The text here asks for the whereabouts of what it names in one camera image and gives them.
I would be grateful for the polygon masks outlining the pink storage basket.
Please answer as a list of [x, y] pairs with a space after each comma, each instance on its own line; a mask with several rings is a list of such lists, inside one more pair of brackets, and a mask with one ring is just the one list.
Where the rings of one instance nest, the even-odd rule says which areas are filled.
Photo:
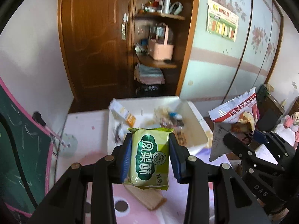
[[169, 27], [165, 23], [158, 25], [156, 36], [149, 39], [149, 55], [156, 61], [172, 60], [173, 45], [168, 44]]

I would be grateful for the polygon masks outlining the tan sandwich biscuit pack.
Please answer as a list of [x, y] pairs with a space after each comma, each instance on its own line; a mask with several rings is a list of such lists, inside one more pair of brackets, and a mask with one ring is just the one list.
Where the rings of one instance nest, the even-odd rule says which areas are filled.
[[149, 211], [160, 208], [167, 202], [163, 197], [162, 191], [158, 189], [141, 189], [133, 185], [124, 184], [125, 189]]

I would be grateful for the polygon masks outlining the green snack packet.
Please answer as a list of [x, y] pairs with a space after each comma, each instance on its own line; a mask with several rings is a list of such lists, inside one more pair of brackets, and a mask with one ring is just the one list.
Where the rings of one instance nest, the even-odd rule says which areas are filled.
[[168, 190], [169, 137], [172, 128], [130, 128], [132, 148], [126, 184]]

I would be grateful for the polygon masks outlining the green chalkboard pink frame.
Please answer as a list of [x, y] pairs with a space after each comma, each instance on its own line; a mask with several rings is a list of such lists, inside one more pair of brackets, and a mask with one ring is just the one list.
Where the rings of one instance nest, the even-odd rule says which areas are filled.
[[57, 154], [50, 133], [36, 123], [1, 82], [1, 199], [12, 211], [27, 217], [35, 211], [56, 181]]

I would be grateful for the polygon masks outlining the wooden corner shelf unit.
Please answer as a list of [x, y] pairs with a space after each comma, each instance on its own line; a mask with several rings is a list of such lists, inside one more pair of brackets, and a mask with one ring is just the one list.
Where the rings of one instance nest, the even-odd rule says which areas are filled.
[[137, 97], [179, 95], [199, 0], [129, 0], [130, 62]]

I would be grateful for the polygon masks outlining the red white chip bag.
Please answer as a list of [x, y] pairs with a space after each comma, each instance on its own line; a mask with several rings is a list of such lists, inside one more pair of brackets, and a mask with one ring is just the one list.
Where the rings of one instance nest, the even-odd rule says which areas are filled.
[[231, 133], [246, 144], [251, 142], [258, 121], [256, 88], [208, 111], [214, 123], [210, 161], [231, 152], [224, 136]]

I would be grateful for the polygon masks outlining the white plastic bin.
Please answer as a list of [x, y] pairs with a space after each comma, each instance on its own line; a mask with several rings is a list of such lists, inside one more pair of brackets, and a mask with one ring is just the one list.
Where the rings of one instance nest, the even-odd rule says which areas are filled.
[[[196, 106], [190, 101], [181, 100], [178, 96], [116, 100], [135, 116], [134, 127], [168, 127], [180, 131], [183, 137], [182, 143], [192, 155], [196, 155], [203, 148], [211, 145], [212, 131]], [[170, 119], [169, 112], [176, 112], [182, 115], [183, 119]], [[114, 131], [119, 123], [123, 124], [125, 137], [129, 126], [109, 110], [107, 132], [107, 152], [109, 154], [124, 140], [123, 137], [122, 142], [118, 144], [114, 142]]]

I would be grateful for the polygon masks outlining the blue snack packet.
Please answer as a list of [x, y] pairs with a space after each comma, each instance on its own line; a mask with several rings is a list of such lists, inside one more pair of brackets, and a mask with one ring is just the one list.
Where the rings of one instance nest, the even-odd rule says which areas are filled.
[[182, 115], [176, 113], [176, 112], [169, 112], [169, 118], [174, 120], [182, 120]]

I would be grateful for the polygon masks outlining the folded cloth stack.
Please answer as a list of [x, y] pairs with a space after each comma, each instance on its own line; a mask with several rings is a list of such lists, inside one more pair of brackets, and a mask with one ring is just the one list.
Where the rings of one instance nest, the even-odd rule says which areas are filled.
[[145, 85], [165, 84], [164, 74], [161, 69], [139, 63], [134, 68], [134, 80]]

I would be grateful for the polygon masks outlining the pink cartoon play mat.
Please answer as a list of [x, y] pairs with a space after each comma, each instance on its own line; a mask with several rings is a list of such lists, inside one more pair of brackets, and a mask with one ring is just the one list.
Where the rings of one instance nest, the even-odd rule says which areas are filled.
[[[133, 127], [121, 128], [133, 135], [133, 142], [128, 176], [113, 185], [117, 222], [182, 223], [188, 186], [174, 177], [165, 142], [170, 133], [154, 110], [141, 109], [135, 117]], [[86, 166], [112, 153], [117, 143], [107, 138], [108, 118], [106, 110], [68, 115], [63, 136], [70, 147], [62, 148], [58, 156], [57, 178], [75, 162]]]

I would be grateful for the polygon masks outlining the wall calendar poster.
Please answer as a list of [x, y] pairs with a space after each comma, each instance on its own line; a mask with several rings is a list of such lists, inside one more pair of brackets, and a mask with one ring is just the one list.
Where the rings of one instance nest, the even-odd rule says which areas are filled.
[[238, 30], [239, 17], [220, 5], [208, 0], [208, 17], [206, 30], [223, 38], [235, 42]]

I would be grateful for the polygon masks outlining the brown wooden door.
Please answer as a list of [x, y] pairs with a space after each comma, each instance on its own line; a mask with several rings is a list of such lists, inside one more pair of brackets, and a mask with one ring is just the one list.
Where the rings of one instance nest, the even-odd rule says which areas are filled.
[[129, 13], [129, 0], [58, 0], [63, 62], [74, 100], [70, 112], [106, 109], [130, 97], [128, 40], [112, 39], [115, 13]]

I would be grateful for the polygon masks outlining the brown white snack packet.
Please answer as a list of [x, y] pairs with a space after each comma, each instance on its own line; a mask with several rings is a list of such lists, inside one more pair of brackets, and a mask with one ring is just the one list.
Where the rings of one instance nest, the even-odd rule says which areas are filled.
[[119, 142], [122, 142], [123, 137], [124, 137], [124, 132], [123, 132], [123, 124], [119, 123], [114, 131], [114, 142], [115, 144], [118, 144]]

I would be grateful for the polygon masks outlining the orange white snack packet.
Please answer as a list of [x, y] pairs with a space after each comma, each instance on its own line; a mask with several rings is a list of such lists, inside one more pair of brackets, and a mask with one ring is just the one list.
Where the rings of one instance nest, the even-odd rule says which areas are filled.
[[131, 114], [124, 106], [122, 106], [116, 99], [113, 99], [110, 102], [109, 110], [115, 114], [118, 119], [121, 119], [123, 122], [125, 122], [129, 127], [134, 126], [136, 122], [135, 116]]

